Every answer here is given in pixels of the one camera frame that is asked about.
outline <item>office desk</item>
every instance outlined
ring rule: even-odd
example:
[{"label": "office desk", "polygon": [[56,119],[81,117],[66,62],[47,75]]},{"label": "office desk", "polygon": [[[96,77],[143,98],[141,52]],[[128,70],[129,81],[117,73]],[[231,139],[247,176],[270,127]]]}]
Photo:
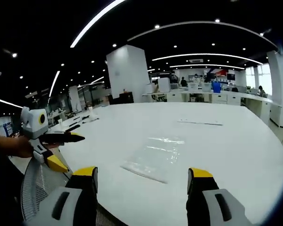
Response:
[{"label": "office desk", "polygon": [[[221,93],[213,93],[213,91],[203,92],[201,89],[199,89],[198,91],[189,91],[181,88],[181,89],[174,89],[168,93],[159,92],[159,93],[144,94],[143,96],[148,96],[149,98],[151,98],[151,95],[161,95],[161,94],[166,94],[167,99],[168,98],[171,99],[171,102],[180,102],[180,100],[182,102],[187,102],[188,94],[203,94],[205,102],[210,102],[215,104],[230,104],[230,105],[240,105],[240,101],[230,102],[230,98],[239,98],[239,99],[244,98],[246,100],[245,101],[246,107],[249,108],[256,116],[258,116],[266,125],[269,123],[271,105],[275,105],[281,108],[279,104],[275,103],[271,99],[255,96],[252,94],[237,93],[231,91],[221,91]],[[214,99],[212,98],[212,96],[220,97],[221,100],[218,101],[217,100],[218,98]]]},{"label": "office desk", "polygon": [[[142,103],[94,109],[99,120],[74,130],[86,137],[60,147],[72,171],[97,166],[98,201],[130,226],[186,226],[188,168],[208,170],[261,222],[283,189],[283,146],[245,107],[205,103]],[[217,121],[223,126],[177,122]],[[185,141],[168,184],[120,167],[150,136]]]}]

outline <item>column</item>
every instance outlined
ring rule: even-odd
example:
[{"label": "column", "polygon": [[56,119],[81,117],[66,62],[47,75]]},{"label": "column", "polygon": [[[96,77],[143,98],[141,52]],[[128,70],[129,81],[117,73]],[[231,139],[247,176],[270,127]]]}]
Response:
[{"label": "column", "polygon": [[77,86],[69,87],[69,99],[73,112],[80,112],[82,110],[79,93],[77,91]]},{"label": "column", "polygon": [[258,67],[254,67],[254,73],[255,73],[255,88],[259,88],[259,73],[258,73]]},{"label": "column", "polygon": [[271,51],[267,53],[273,86],[273,101],[281,107],[272,106],[271,119],[283,127],[283,55]]},{"label": "column", "polygon": [[142,94],[150,83],[145,51],[125,45],[106,57],[112,97],[118,98],[125,89],[132,92],[135,103],[145,102]]}]

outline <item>plastic bag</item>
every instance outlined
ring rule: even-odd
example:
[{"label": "plastic bag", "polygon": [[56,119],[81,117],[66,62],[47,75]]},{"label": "plastic bag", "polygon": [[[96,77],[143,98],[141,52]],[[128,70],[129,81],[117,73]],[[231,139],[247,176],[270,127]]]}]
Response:
[{"label": "plastic bag", "polygon": [[184,141],[178,137],[148,137],[121,167],[145,178],[167,184],[167,175],[180,156]]}]

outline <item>blue container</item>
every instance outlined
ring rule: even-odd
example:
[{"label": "blue container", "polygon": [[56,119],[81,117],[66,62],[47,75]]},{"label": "blue container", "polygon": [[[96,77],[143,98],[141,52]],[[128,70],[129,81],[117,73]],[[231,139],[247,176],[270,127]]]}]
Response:
[{"label": "blue container", "polygon": [[214,93],[221,93],[221,83],[213,82],[212,86],[213,86],[213,92]]}]

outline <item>black ceiling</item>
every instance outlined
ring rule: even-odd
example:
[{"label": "black ceiling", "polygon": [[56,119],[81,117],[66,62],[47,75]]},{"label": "black ceiling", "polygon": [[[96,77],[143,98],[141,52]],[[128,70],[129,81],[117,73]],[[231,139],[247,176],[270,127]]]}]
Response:
[{"label": "black ceiling", "polygon": [[[253,0],[126,0],[102,17],[75,48],[70,48],[84,26],[111,2],[1,1],[0,99],[17,105],[30,105],[33,99],[26,99],[25,95],[50,89],[58,70],[61,72],[53,96],[63,91],[66,84],[89,83],[102,76],[109,84],[105,60],[106,55],[115,49],[112,47],[114,43],[117,47],[129,44],[144,49],[148,66],[161,70],[169,70],[171,65],[183,65],[186,60],[196,58],[205,62],[209,59],[211,64],[226,65],[229,61],[229,65],[239,67],[256,63],[224,56],[177,57],[155,62],[152,59],[177,54],[222,53],[266,63],[266,52],[276,50],[254,34],[220,24],[188,24],[159,29],[127,42],[129,38],[153,29],[156,24],[164,26],[219,18],[221,22],[257,33],[271,29],[264,37],[277,43],[276,25],[279,19],[275,20],[276,12],[272,13],[273,5]],[[4,50],[18,53],[17,58],[12,58]]]}]

